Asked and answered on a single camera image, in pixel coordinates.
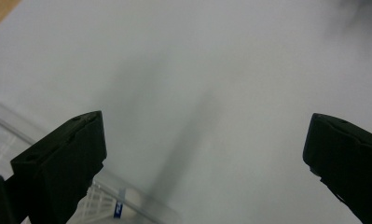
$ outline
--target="white floor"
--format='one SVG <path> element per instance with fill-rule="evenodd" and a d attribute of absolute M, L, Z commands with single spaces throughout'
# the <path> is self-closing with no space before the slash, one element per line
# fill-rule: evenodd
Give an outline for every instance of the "white floor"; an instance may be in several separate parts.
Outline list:
<path fill-rule="evenodd" d="M 44 133 L 101 109 L 106 168 L 185 224 L 360 223 L 302 161 L 313 112 L 372 132 L 354 2 L 23 0 L 0 24 L 0 104 Z"/>

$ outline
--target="blue label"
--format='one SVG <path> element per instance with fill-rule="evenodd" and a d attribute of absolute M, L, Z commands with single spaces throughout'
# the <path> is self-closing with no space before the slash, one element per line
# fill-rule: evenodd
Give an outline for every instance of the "blue label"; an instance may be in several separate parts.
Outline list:
<path fill-rule="evenodd" d="M 116 210 L 114 211 L 114 218 L 121 218 L 122 206 L 123 204 L 121 202 L 116 203 Z"/>

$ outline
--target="white surface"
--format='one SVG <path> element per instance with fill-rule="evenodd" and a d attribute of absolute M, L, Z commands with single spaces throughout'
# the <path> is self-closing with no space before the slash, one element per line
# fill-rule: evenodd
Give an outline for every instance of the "white surface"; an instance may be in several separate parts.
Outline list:
<path fill-rule="evenodd" d="M 188 223 L 359 223 L 301 155 L 313 112 L 372 132 L 372 21 L 293 1 L 30 1 L 0 102 L 46 132 L 101 109 L 106 167 Z"/>

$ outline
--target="gray floor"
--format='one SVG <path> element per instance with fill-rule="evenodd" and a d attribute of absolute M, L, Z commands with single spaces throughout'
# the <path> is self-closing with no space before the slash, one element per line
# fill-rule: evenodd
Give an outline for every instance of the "gray floor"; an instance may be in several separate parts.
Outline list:
<path fill-rule="evenodd" d="M 372 132 L 356 3 L 23 0 L 0 24 L 0 104 L 42 133 L 101 109 L 105 167 L 185 224 L 359 223 L 301 158 L 313 112 Z"/>

